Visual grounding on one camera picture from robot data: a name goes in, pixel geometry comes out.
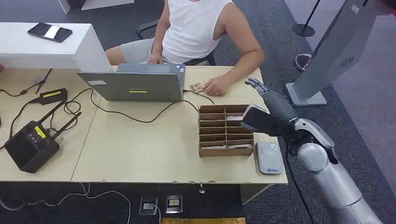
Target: cable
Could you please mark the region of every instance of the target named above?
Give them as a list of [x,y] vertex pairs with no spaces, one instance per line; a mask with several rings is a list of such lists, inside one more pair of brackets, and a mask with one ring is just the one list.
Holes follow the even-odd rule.
[[[159,112],[159,114],[157,114],[153,119],[151,119],[151,120],[149,120],[149,121],[145,121],[145,120],[139,120],[139,119],[133,118],[133,117],[131,117],[131,116],[127,115],[127,114],[124,114],[124,113],[122,113],[122,112],[118,112],[118,111],[108,111],[108,110],[103,109],[102,107],[100,107],[99,105],[97,105],[97,104],[93,101],[93,89],[92,89],[92,88],[87,88],[87,89],[85,89],[85,90],[82,90],[82,91],[81,91],[80,93],[78,93],[73,99],[71,99],[70,101],[67,101],[67,102],[64,104],[64,112],[67,113],[67,114],[73,114],[73,115],[75,115],[76,113],[78,113],[78,112],[81,110],[81,104],[80,104],[79,102],[75,101],[75,99],[76,99],[78,96],[80,96],[83,92],[88,91],[88,90],[91,90],[91,96],[90,96],[91,103],[94,104],[97,108],[101,109],[102,111],[107,112],[107,113],[120,114],[120,115],[123,115],[123,116],[125,116],[125,117],[131,119],[131,120],[134,120],[134,121],[137,121],[137,122],[141,122],[141,123],[146,123],[146,124],[155,121],[165,110],[167,110],[167,109],[168,109],[169,107],[171,107],[172,105],[178,103],[178,102],[173,102],[173,103],[169,104],[169,105],[166,106],[164,109],[162,109],[162,110]],[[186,102],[186,103],[190,104],[190,105],[191,105],[192,107],[194,107],[194,109],[198,112],[198,108],[197,108],[196,106],[194,106],[194,104],[192,104],[190,101],[182,100],[181,102]],[[77,109],[76,111],[72,111],[72,110],[69,108],[69,104],[71,104],[71,103],[76,103],[76,104],[78,104],[78,109]],[[53,120],[53,118],[54,118],[54,116],[52,115],[51,120],[50,120],[50,128],[51,128],[52,130],[56,131],[56,129],[52,126],[52,120]],[[77,124],[77,122],[78,122],[78,120],[76,120],[76,122],[75,122],[73,125],[71,125],[70,127],[68,127],[66,130],[70,130],[71,128],[73,128],[73,127]]]
[[5,92],[7,95],[9,95],[9,96],[11,96],[11,97],[18,97],[18,96],[25,95],[31,88],[33,88],[33,87],[35,87],[35,86],[37,86],[37,85],[40,85],[40,83],[41,83],[41,82],[38,82],[38,83],[36,83],[36,84],[30,86],[29,88],[27,88],[27,89],[25,89],[25,90],[22,90],[19,94],[16,94],[16,95],[11,94],[11,93],[7,92],[6,90],[2,90],[2,89],[0,89],[0,92]]
[[19,210],[21,210],[23,207],[25,207],[25,205],[33,206],[33,205],[37,205],[37,204],[40,204],[40,203],[44,203],[45,205],[47,205],[47,206],[49,206],[49,207],[57,207],[57,206],[59,206],[66,198],[68,198],[68,197],[70,197],[70,196],[72,196],[72,195],[85,196],[85,197],[88,198],[88,199],[95,199],[95,198],[100,197],[100,196],[102,196],[102,195],[106,195],[106,194],[109,194],[109,193],[116,193],[116,194],[119,194],[119,195],[123,196],[123,197],[125,198],[125,200],[128,201],[128,204],[129,204],[129,213],[128,213],[127,224],[129,223],[129,221],[130,221],[130,219],[131,219],[131,202],[129,201],[129,199],[128,199],[125,195],[123,195],[122,193],[120,193],[120,192],[118,192],[118,191],[110,190],[110,191],[106,191],[106,192],[104,192],[104,193],[98,194],[98,195],[96,195],[96,196],[88,196],[88,194],[89,194],[89,192],[90,192],[90,190],[91,190],[91,185],[90,185],[90,183],[88,183],[88,191],[85,189],[85,186],[84,186],[82,183],[79,183],[79,184],[83,187],[83,190],[84,190],[84,193],[83,193],[83,194],[80,194],[80,193],[71,193],[71,194],[68,194],[68,195],[66,195],[65,197],[63,197],[58,203],[55,203],[55,204],[50,204],[50,203],[48,203],[46,200],[41,200],[41,201],[34,202],[34,203],[26,202],[26,203],[22,204],[21,206],[19,206],[18,208],[10,208],[10,207],[6,206],[6,205],[3,203],[3,201],[2,201],[1,199],[0,199],[0,204],[3,206],[3,208],[5,208],[5,209],[7,209],[7,210],[9,210],[9,211],[19,211]]
[[209,97],[207,97],[207,96],[204,96],[204,95],[202,95],[202,94],[199,94],[199,93],[194,92],[194,91],[191,91],[191,90],[183,90],[183,92],[192,92],[192,93],[194,93],[194,94],[197,94],[198,96],[205,97],[206,99],[210,100],[211,103],[214,105],[214,101],[213,101],[212,99],[210,99]]
[[32,104],[32,103],[35,103],[35,102],[37,102],[37,100],[38,100],[38,98],[35,98],[35,99],[30,100],[29,102],[25,103],[25,105],[23,105],[23,107],[22,107],[21,110],[19,111],[18,115],[16,115],[16,117],[14,118],[14,120],[13,120],[12,123],[11,123],[11,126],[10,126],[10,136],[9,136],[10,138],[13,136],[13,127],[14,127],[14,123],[15,123],[15,121],[18,119],[18,117],[22,114],[22,111],[25,109],[25,107],[26,107],[27,105]]
[[156,206],[155,204],[153,204],[153,206],[156,208],[156,210],[158,210],[158,214],[160,215],[160,218],[159,218],[159,224],[161,224],[161,210],[160,210],[160,208],[158,207],[158,206]]
[[52,69],[50,69],[50,70],[48,71],[48,73],[45,75],[44,79],[41,80],[41,81],[39,82],[40,85],[38,86],[38,88],[37,88],[35,94],[38,94],[38,92],[40,91],[42,85],[44,85],[44,83],[47,81],[47,78],[48,78],[48,76],[50,75],[51,72],[52,72]]
[[288,151],[289,151],[289,147],[287,147],[285,157],[286,157],[286,164],[287,164],[287,167],[289,168],[289,171],[290,171],[291,179],[293,180],[294,186],[296,187],[296,189],[297,189],[297,191],[298,191],[298,194],[300,195],[301,201],[303,201],[303,205],[304,205],[304,207],[305,207],[305,210],[306,210],[307,213],[308,213],[308,216],[309,216],[309,218],[310,218],[310,220],[311,220],[311,223],[314,224],[314,221],[313,221],[311,212],[310,212],[310,210],[309,210],[309,208],[308,208],[307,202],[306,202],[305,199],[304,199],[303,193],[301,193],[300,187],[298,186],[298,184],[297,184],[297,182],[296,182],[296,179],[295,179],[295,177],[294,177],[293,170],[291,169],[291,166],[290,166],[290,163],[289,163],[289,153],[288,153]]

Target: laptop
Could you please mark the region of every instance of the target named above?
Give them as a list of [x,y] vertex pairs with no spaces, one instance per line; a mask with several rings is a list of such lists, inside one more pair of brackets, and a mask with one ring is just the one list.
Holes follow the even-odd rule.
[[107,101],[183,100],[183,64],[121,63],[116,72],[77,74]]

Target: man's right arm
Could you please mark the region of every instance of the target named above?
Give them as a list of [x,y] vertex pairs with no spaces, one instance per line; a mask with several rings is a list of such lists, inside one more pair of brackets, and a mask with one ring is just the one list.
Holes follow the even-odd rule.
[[163,8],[163,12],[161,18],[158,21],[158,25],[156,28],[156,35],[154,36],[154,44],[152,49],[152,55],[149,58],[149,63],[162,63],[162,40],[165,36],[166,30],[170,27],[169,22],[169,6],[168,0],[165,1],[165,6]]

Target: gray carpet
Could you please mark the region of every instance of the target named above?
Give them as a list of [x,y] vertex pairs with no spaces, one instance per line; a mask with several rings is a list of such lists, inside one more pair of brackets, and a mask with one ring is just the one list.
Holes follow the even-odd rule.
[[[15,0],[3,0],[0,3],[0,21],[92,23],[105,49],[135,40],[136,26],[157,19],[162,9],[162,0],[136,0],[132,5],[84,12],[73,10],[64,15],[56,1],[46,0],[45,6],[41,1],[17,2],[23,8],[16,6]],[[292,63],[295,55],[311,49],[305,39],[292,33],[291,26],[295,22],[283,0],[235,0],[235,3],[245,13],[266,54],[266,60],[260,67],[265,84],[285,94],[284,84],[294,81],[299,75]],[[233,65],[238,60],[238,52],[229,38],[220,42],[215,57],[218,65]],[[375,213],[384,223],[396,223],[396,198],[370,151],[334,89],[328,86],[323,94],[328,101],[326,106],[297,108],[296,111],[301,117],[315,119],[329,133],[337,145],[335,152],[339,160]],[[307,173],[295,158],[291,158],[290,162],[315,223],[329,223],[329,217],[314,193]],[[67,193],[81,191],[77,184],[69,183],[2,183],[0,187],[3,195],[32,201],[41,198],[58,201]],[[119,190],[131,200],[131,223],[157,222],[155,217],[138,216],[141,195],[158,196],[163,208],[164,197],[170,193],[183,194],[185,197],[184,212],[173,217],[246,217],[248,224],[309,223],[301,199],[291,182],[288,186],[271,187],[244,207],[240,206],[238,187],[232,185],[208,186],[207,193],[200,195],[194,185],[93,184],[92,194],[108,189]],[[71,197],[57,208],[39,205],[19,212],[0,209],[0,220],[5,224],[125,223],[126,219],[127,203],[117,195],[96,200]]]

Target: black smartphone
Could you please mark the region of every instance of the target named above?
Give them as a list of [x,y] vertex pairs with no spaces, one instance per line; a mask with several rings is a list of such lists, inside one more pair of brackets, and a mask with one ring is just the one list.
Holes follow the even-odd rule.
[[63,42],[69,37],[73,31],[62,27],[52,26],[46,23],[38,23],[28,31],[28,34],[42,39],[55,41],[58,43]]
[[241,125],[252,132],[266,133],[269,136],[280,136],[287,123],[268,114],[261,107],[251,104],[243,113]]

